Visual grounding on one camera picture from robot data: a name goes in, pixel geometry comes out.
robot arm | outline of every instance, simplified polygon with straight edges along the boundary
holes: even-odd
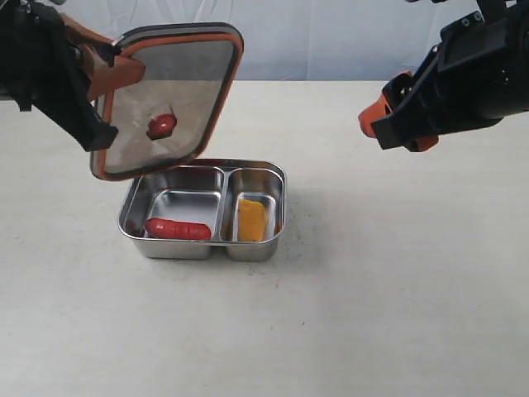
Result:
[[[415,74],[390,80],[360,114],[362,131],[383,150],[426,151],[441,135],[491,127],[529,110],[529,2],[477,3],[479,12],[441,31],[441,43]]]
[[[107,149],[117,135],[91,102],[145,72],[110,39],[32,0],[0,0],[0,55],[0,99],[21,112],[35,106],[86,151]]]

hot dog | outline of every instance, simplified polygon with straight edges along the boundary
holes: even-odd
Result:
[[[176,240],[210,240],[212,231],[202,223],[177,222],[151,218],[145,222],[146,231],[155,238]]]

orange cheese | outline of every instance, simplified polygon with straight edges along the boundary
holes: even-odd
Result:
[[[262,242],[265,239],[268,217],[263,204],[242,198],[239,201],[240,242]]]

white tabletop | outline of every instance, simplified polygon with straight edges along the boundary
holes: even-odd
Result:
[[[381,86],[234,85],[205,156],[288,176],[254,265],[142,257],[129,183],[2,104],[0,395],[527,397],[529,117],[381,151]]]

white backdrop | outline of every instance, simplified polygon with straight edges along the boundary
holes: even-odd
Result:
[[[414,68],[475,0],[69,0],[72,17],[117,37],[134,27],[229,22],[245,37],[238,79],[389,79]]]

